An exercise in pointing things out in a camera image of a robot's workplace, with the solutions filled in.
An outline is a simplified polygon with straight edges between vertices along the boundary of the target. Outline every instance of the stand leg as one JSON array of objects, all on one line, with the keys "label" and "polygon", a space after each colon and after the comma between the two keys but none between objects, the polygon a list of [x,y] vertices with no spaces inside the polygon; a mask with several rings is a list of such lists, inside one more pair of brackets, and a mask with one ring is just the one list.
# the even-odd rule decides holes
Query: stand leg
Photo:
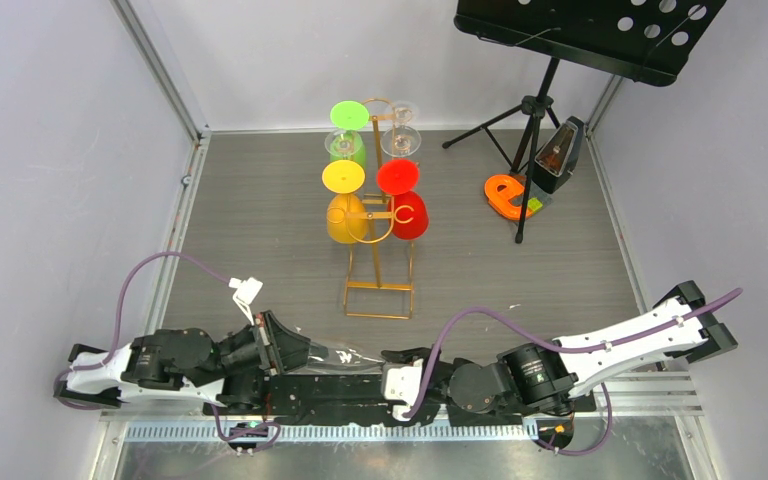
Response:
[{"label": "stand leg", "polygon": [[486,122],[482,123],[481,125],[473,128],[472,130],[470,130],[470,131],[468,131],[468,132],[466,132],[466,133],[464,133],[462,135],[459,135],[458,137],[453,138],[452,140],[449,140],[448,142],[443,142],[443,148],[449,148],[452,145],[460,142],[464,138],[469,137],[469,136],[471,136],[471,135],[473,135],[473,134],[475,134],[475,133],[477,133],[477,132],[479,132],[481,130],[485,130],[490,125],[493,125],[494,123],[496,123],[496,122],[498,122],[500,120],[504,120],[504,119],[510,117],[511,115],[513,115],[513,114],[515,114],[517,112],[520,112],[520,111],[522,111],[522,105],[517,105],[516,107],[508,110],[507,112],[505,112],[505,113],[503,113],[501,115],[497,115],[497,116],[491,118],[490,120],[487,120]]},{"label": "stand leg", "polygon": [[[369,236],[375,238],[375,220],[369,220]],[[378,242],[372,244],[372,263],[375,265],[375,285],[381,288],[381,258],[378,256]]]},{"label": "stand leg", "polygon": [[[531,120],[529,120],[528,123],[532,123],[532,120],[534,120],[535,123],[539,123],[540,117],[532,115]],[[531,148],[528,152],[528,168],[525,173],[525,192],[522,194],[522,210],[519,214],[519,224],[517,225],[517,233],[514,237],[514,242],[516,243],[522,243],[522,231],[525,229],[525,216],[528,212],[528,196],[531,194],[531,177],[534,175],[534,164],[537,163],[537,137],[539,135],[539,128],[532,129]]]},{"label": "stand leg", "polygon": [[[555,57],[549,61],[549,66],[546,68],[546,73],[543,75],[543,82],[540,84],[540,91],[537,92],[536,104],[541,105],[546,102],[546,97],[549,95],[549,87],[552,85],[552,80],[555,78],[555,72],[558,71],[558,64],[561,60]],[[525,145],[528,143],[528,139],[531,136],[531,130],[540,131],[540,123],[534,125],[532,120],[528,121],[528,125],[525,127],[525,131],[522,134],[522,139],[517,147],[517,154],[514,156],[513,165],[511,165],[511,173],[517,173],[521,170],[520,163],[522,163],[522,157],[525,155]]]},{"label": "stand leg", "polygon": [[561,128],[561,122],[558,121],[558,116],[555,115],[555,111],[552,110],[552,107],[546,108],[546,112],[549,113],[549,118],[552,119],[552,125],[554,125],[555,128]]}]

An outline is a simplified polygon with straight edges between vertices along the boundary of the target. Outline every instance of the orange toy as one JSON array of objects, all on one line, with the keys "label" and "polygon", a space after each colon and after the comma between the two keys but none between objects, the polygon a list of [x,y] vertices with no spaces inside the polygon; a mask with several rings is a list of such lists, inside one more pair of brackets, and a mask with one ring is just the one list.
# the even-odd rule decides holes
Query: orange toy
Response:
[{"label": "orange toy", "polygon": [[[511,200],[522,196],[523,193],[525,193],[525,187],[510,175],[493,175],[484,182],[484,195],[487,196],[490,206],[499,215],[514,222],[519,221],[522,207],[511,204]],[[532,205],[532,201],[537,201],[537,199],[532,198],[528,202],[525,218],[534,215],[534,211],[542,206],[539,201],[537,201],[536,205]]]}]

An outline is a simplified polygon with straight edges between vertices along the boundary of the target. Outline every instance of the white wall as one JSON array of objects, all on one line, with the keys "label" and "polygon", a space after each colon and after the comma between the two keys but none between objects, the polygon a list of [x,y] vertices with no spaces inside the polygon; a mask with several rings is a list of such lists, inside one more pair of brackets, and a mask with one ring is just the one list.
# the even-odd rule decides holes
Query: white wall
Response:
[{"label": "white wall", "polygon": [[[213,130],[330,127],[336,102],[373,96],[417,104],[417,126],[472,127],[536,94],[549,62],[459,32],[455,0],[146,1]],[[558,115],[586,118],[607,78],[561,63]]]},{"label": "white wall", "polygon": [[726,478],[768,478],[768,2],[726,4],[673,86],[627,84],[598,132],[651,303],[694,278],[740,347],[692,367]]},{"label": "white wall", "polygon": [[[74,342],[107,348],[191,146],[107,1],[0,1],[0,479],[80,478],[98,414],[51,397]],[[153,272],[125,308],[144,325]]]}]

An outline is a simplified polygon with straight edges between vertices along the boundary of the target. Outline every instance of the cable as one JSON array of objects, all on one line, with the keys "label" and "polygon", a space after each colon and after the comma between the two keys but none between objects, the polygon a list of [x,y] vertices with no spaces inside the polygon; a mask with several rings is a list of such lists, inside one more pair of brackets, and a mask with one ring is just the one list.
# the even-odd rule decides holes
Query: cable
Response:
[{"label": "cable", "polygon": [[275,435],[273,435],[272,438],[270,438],[263,445],[258,445],[257,447],[251,449],[251,453],[257,453],[275,445],[275,442],[278,440],[278,436],[281,434],[281,425],[275,422],[263,422],[258,424],[254,428],[238,429],[235,433],[231,435],[225,435],[224,433],[222,433],[222,420],[219,418],[219,409],[216,408],[216,405],[210,405],[210,408],[211,410],[213,410],[213,419],[216,421],[216,435],[218,435],[219,438],[221,438],[226,442],[230,442],[232,440],[236,440],[245,435],[258,432],[262,430],[264,427],[275,427]]},{"label": "cable", "polygon": [[553,30],[560,30],[560,29],[561,29],[561,27],[547,28],[546,30],[543,30],[542,32],[535,33],[534,35],[529,35],[529,36],[525,37],[525,39],[520,40],[520,41],[518,41],[517,43],[515,43],[515,44],[513,44],[511,46],[512,47],[518,47],[518,46],[522,45],[523,43],[525,43],[525,42],[527,42],[529,40],[533,40],[533,39],[535,39],[537,37],[543,36],[544,33],[548,33],[548,32],[551,32]]},{"label": "cable", "polygon": [[[605,394],[605,410],[608,412],[608,425],[605,426],[605,433],[603,433],[602,438],[600,438],[599,441],[590,448],[586,448],[584,450],[564,450],[559,448],[556,452],[559,455],[566,455],[568,457],[580,457],[583,455],[589,455],[602,448],[605,445],[605,442],[608,441],[608,437],[611,435],[611,429],[614,427],[614,408],[611,406],[611,396],[608,395],[608,389],[605,387],[605,384],[602,383],[600,385],[602,386],[602,392]],[[552,446],[552,441],[554,439],[555,434],[553,433],[552,438],[549,439],[548,443],[538,438],[537,444],[547,450],[555,451],[555,447]]]},{"label": "cable", "polygon": [[[54,379],[54,388],[57,388],[57,384],[60,382],[60,380],[63,379],[66,375],[69,374],[69,372],[75,371],[86,371],[86,370],[95,370],[97,368],[101,368],[107,364],[107,362],[110,361],[110,359],[113,358],[113,355],[116,354],[116,348],[119,346],[119,333],[122,329],[122,308],[125,305],[125,293],[128,291],[128,286],[131,284],[131,280],[134,279],[134,276],[137,275],[137,272],[140,271],[144,266],[148,265],[152,261],[158,259],[158,258],[165,258],[165,257],[178,257],[183,258],[184,260],[187,260],[188,262],[192,263],[193,265],[199,267],[200,269],[204,270],[205,273],[210,275],[211,277],[219,280],[220,282],[227,285],[231,279],[228,277],[223,277],[222,275],[214,272],[210,269],[207,265],[203,264],[202,262],[196,260],[195,258],[187,255],[186,253],[181,252],[174,252],[174,251],[165,251],[160,253],[155,253],[154,255],[150,255],[146,257],[143,261],[138,263],[134,268],[131,269],[131,271],[128,273],[128,276],[125,277],[125,282],[122,284],[122,289],[119,290],[119,300],[116,304],[116,319],[113,322],[113,340],[111,341],[110,349],[107,351],[107,355],[101,360],[101,362],[93,364],[93,365],[78,365],[74,366],[72,368],[67,368],[66,370],[63,370],[60,372],[57,377]],[[92,407],[87,405],[79,405],[77,403],[73,403],[67,400],[58,399],[60,403],[63,405],[74,408],[76,410],[98,410],[98,407]]]},{"label": "cable", "polygon": [[[737,298],[738,295],[743,293],[742,288],[735,288],[731,292],[723,295],[722,297],[714,300],[713,302],[704,305],[702,307],[697,308],[696,310],[693,310],[692,312],[683,315],[681,319],[683,321],[686,321],[688,319],[698,317],[699,315],[703,315],[705,313],[715,312],[722,308],[724,305],[728,304],[735,298]],[[446,322],[446,325],[443,327],[443,330],[440,332],[440,335],[437,336],[437,341],[434,342],[434,346],[431,348],[431,355],[428,358],[428,365],[425,367],[425,372],[422,376],[422,383],[419,385],[419,395],[416,398],[416,401],[413,404],[413,407],[411,407],[410,411],[408,411],[405,416],[407,418],[413,418],[414,415],[419,411],[420,407],[422,406],[423,400],[425,400],[425,394],[428,391],[428,385],[431,383],[431,374],[434,371],[434,365],[437,363],[437,357],[440,354],[440,349],[443,346],[443,341],[446,339],[446,337],[449,336],[449,332],[451,332],[452,328],[455,326],[456,323],[463,317],[467,315],[471,315],[473,313],[481,313],[484,315],[487,315],[488,317],[493,318],[494,320],[497,320],[503,324],[505,324],[506,327],[513,330],[515,333],[531,340],[535,345],[538,345],[540,347],[545,348],[546,350],[557,352],[557,353],[591,353],[596,352],[599,350],[605,350],[608,348],[608,346],[604,343],[600,343],[598,345],[592,345],[589,347],[559,347],[553,343],[549,343],[535,335],[532,335],[531,333],[525,331],[522,327],[514,323],[509,318],[505,317],[499,312],[496,312],[494,310],[491,310],[487,307],[470,307],[466,310],[463,310],[459,313],[457,313],[454,317],[452,317],[451,320]],[[635,340],[639,340],[644,337],[648,337],[649,335],[653,335],[655,333],[661,332],[663,330],[666,330],[670,327],[673,327],[675,325],[678,325],[679,322],[676,319],[672,319],[668,322],[665,322],[661,325],[658,325],[656,327],[652,327],[648,330],[644,330],[640,333],[635,333],[633,335],[628,335],[626,337],[622,337],[617,340],[613,340],[610,343],[614,346],[623,345],[629,342],[633,342]]]}]

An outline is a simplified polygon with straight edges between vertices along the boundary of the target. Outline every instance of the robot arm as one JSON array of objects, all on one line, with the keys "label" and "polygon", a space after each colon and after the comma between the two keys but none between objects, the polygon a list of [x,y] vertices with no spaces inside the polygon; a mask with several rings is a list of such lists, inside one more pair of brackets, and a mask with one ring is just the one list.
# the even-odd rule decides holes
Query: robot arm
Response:
[{"label": "robot arm", "polygon": [[[421,396],[430,349],[384,351],[385,362],[373,374],[298,373],[309,358],[325,357],[329,350],[288,330],[269,311],[219,342],[195,328],[158,330],[137,338],[103,368],[69,373],[55,396],[107,408],[153,399],[191,400],[232,414],[269,413],[285,424],[427,424],[440,407],[453,425],[515,424],[538,412],[592,410],[595,405],[588,407],[584,400],[595,385],[637,367],[681,356],[694,362],[735,348],[737,342],[711,313],[641,334],[635,341],[608,344],[703,305],[695,283],[685,282],[650,312],[553,340],[565,348],[606,344],[590,354],[525,344],[500,353],[486,366],[465,359],[437,361],[424,400],[410,418],[406,413]],[[90,365],[104,355],[76,345],[69,360],[73,366]]]}]

